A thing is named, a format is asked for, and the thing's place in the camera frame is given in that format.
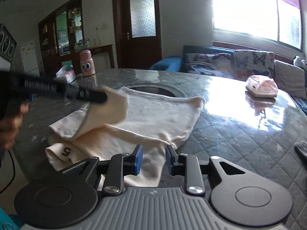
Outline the person's left hand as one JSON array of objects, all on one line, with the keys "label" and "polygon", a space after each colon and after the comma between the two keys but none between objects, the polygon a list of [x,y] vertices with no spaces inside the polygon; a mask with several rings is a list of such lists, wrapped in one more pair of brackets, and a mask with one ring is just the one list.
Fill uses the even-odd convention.
[{"label": "person's left hand", "polygon": [[25,102],[20,105],[19,112],[16,115],[1,120],[1,151],[6,151],[14,146],[15,138],[19,134],[23,122],[23,116],[28,111],[29,104]]}]

